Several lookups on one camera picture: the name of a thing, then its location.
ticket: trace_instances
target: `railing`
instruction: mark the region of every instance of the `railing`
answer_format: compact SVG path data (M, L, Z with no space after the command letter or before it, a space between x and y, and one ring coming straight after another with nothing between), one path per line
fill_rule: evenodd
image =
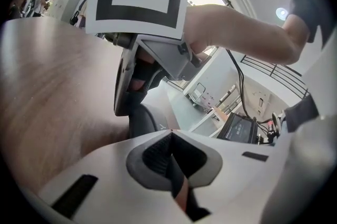
M301 99L309 94L308 88L301 79L302 75L288 66L261 62L248 56L244 56L241 63L270 76Z

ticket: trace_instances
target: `round light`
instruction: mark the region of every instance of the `round light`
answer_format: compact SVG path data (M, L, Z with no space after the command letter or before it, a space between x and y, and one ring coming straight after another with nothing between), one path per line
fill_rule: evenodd
M288 16L288 11L284 8L277 8L276 9L276 16L280 19L285 21L286 17Z

